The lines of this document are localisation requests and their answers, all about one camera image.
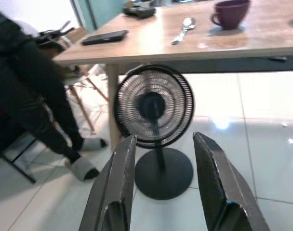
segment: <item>fan motor hub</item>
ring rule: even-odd
[[[166,103],[164,98],[156,92],[148,92],[138,99],[138,111],[140,115],[153,122],[158,120],[165,112]]]

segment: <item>teal door frame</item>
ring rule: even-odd
[[[95,31],[123,10],[128,0],[70,0],[79,23]]]

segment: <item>black phone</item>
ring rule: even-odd
[[[102,35],[94,35],[89,36],[84,41],[82,41],[82,45],[92,45],[98,43],[105,43],[105,42],[117,42],[124,39],[125,35],[128,33],[128,30],[121,30],[116,32],[111,32]]]

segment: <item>round base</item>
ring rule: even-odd
[[[173,148],[163,148],[165,169],[161,170],[155,150],[146,153],[136,164],[135,182],[147,197],[169,200],[181,195],[191,184],[193,166],[189,158]]]

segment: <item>table leg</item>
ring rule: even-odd
[[[109,99],[109,126],[110,126],[110,139],[111,139],[111,151],[117,147],[121,140],[121,133],[118,129],[116,121],[113,115],[114,97],[118,89],[119,84],[119,65],[107,64],[106,74],[108,76],[108,99]]]

